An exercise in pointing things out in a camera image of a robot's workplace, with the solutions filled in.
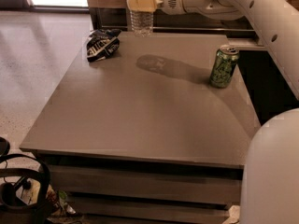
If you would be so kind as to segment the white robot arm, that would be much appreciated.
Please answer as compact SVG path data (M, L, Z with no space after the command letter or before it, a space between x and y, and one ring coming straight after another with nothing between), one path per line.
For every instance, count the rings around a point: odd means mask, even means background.
M270 115L249 145L240 224L299 224L299 12L285 0L126 0L132 11L245 17L274 62L248 56L249 93Z

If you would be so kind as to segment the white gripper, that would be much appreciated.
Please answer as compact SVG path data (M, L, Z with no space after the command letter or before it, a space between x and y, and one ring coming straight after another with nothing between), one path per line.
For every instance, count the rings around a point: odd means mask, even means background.
M160 5L161 10L168 15L181 15L185 13L182 0L126 0L131 11L154 12Z

